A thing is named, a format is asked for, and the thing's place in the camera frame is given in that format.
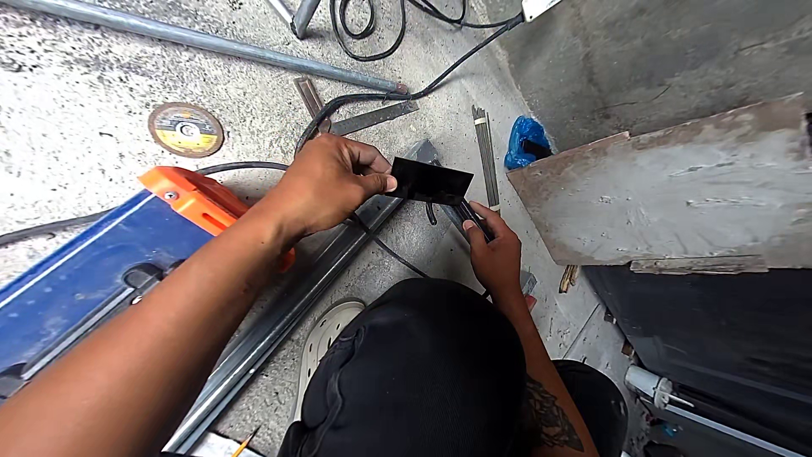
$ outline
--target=wooden board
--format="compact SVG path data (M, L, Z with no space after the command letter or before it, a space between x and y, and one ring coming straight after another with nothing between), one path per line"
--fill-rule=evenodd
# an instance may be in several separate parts
M797 94L507 176L559 265L756 255L769 268L812 268L804 114Z

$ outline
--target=concrete wall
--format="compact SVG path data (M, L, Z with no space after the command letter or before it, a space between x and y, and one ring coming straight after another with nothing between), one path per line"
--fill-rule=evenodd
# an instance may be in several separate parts
M499 43L559 150L796 92L812 107L809 0L563 0Z

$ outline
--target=bundle of welding rods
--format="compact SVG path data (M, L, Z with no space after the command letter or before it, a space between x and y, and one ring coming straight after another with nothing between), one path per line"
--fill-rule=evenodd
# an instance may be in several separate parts
M485 110L471 105L473 128L477 131L479 156L482 158L482 175L485 177L485 191L488 206L499 211L499 189L496 187L496 164L494 163L494 143L490 137L490 117Z

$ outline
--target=welding rod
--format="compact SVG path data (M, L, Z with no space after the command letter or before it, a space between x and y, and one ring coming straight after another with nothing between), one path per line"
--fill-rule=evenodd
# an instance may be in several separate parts
M474 130L477 133L479 155L482 159L482 173L485 178L485 191L488 197L488 206L499 205L499 191L496 185L496 170L494 164L493 142L490 136L490 117L485 110L471 106L473 113Z
M398 94L408 92L405 85L393 81L367 76L359 72L333 67L326 63L282 54L240 41L227 40L226 38L191 30L190 28L178 27L158 20L147 19L142 16L111 10L110 8L97 7L76 0L0 0L0 3L89 22L90 24L103 25L122 32L138 33L146 37L211 50L220 54L253 60L254 62L268 63L276 67L324 76L325 78L362 85L384 92L397 92Z

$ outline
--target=hand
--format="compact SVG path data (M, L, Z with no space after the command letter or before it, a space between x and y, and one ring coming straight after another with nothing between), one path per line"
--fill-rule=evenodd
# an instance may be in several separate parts
M494 299L516 293L521 297L519 237L496 211L491 211L477 202L471 202L471 208L485 219L485 224L495 237L492 242L486 242L485 235L474 222L471 220L463 222L462 228L471 241L473 272Z
M294 236L332 229L397 180L374 146L323 133L304 144L282 180L260 202L292 226Z

